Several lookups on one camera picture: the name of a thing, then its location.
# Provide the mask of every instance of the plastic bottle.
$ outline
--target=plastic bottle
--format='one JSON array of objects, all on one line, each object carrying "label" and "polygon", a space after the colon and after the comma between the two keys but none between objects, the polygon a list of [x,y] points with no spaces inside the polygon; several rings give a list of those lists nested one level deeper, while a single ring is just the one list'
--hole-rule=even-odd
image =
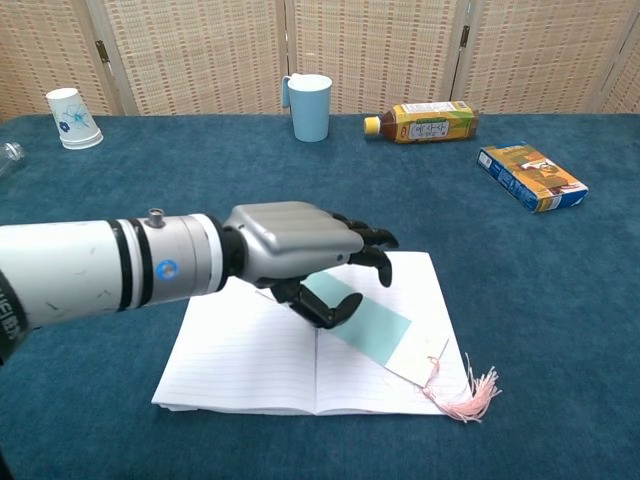
[{"label": "plastic bottle", "polygon": [[364,119],[366,135],[396,143],[471,138],[477,127],[478,112],[465,102],[403,103],[382,117]]},{"label": "plastic bottle", "polygon": [[24,150],[19,143],[2,145],[0,148],[0,178],[8,175],[22,158],[24,158]]}]

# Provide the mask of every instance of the table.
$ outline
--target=table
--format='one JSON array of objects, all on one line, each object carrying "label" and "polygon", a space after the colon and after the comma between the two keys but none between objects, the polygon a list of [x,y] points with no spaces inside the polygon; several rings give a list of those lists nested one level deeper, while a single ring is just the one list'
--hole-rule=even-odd
[{"label": "table", "polygon": [[[17,478],[631,478],[640,471],[640,116],[482,116],[475,139],[368,141],[334,116],[304,144],[287,116],[97,117],[64,150],[50,116],[0,126],[22,170],[2,224],[205,212],[302,200],[431,254],[461,351],[504,392],[447,417],[172,413],[151,405],[186,301],[34,332],[0,371],[0,445]],[[591,189],[531,214],[481,146],[526,140]]]}]

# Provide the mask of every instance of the robot finger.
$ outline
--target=robot finger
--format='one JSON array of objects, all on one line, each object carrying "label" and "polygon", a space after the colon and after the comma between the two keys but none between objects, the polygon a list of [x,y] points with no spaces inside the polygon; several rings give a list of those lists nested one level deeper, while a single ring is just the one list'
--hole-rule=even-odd
[{"label": "robot finger", "polygon": [[349,220],[347,217],[345,217],[344,215],[340,215],[339,213],[335,213],[335,212],[330,212],[330,213],[331,213],[331,216],[333,218],[335,218],[336,220],[341,221],[342,223],[344,223],[350,229],[354,229],[354,228],[369,228],[369,225],[367,225],[364,222],[361,222],[360,220]]},{"label": "robot finger", "polygon": [[316,294],[300,283],[300,279],[284,280],[271,287],[279,303],[286,303],[294,312],[316,328],[331,329],[343,324],[355,313],[362,302],[362,295],[352,293],[340,304],[331,308]]},{"label": "robot finger", "polygon": [[347,261],[350,265],[363,265],[365,267],[375,267],[378,269],[378,279],[385,286],[391,286],[392,268],[391,260],[387,255],[377,248],[365,246],[358,253],[353,253]]},{"label": "robot finger", "polygon": [[365,245],[386,245],[389,248],[398,248],[399,246],[396,237],[384,228],[352,228],[351,230],[362,237]]}]

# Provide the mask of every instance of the mug handle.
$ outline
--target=mug handle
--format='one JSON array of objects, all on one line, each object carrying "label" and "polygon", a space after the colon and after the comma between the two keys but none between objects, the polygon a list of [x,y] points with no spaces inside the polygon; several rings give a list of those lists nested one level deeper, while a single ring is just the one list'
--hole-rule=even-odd
[{"label": "mug handle", "polygon": [[282,106],[284,108],[291,106],[289,101],[289,80],[291,80],[289,75],[282,77]]}]

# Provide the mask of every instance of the robotic arm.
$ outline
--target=robotic arm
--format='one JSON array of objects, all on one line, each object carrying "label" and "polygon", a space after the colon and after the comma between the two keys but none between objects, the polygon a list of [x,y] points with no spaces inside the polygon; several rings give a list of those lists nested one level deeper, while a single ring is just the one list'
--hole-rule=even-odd
[{"label": "robotic arm", "polygon": [[375,245],[398,242],[302,202],[237,206],[224,224],[151,209],[146,219],[0,227],[0,365],[34,328],[217,292],[230,276],[333,328],[362,295],[328,306],[301,282],[349,263],[377,268],[388,287],[391,263]]}]

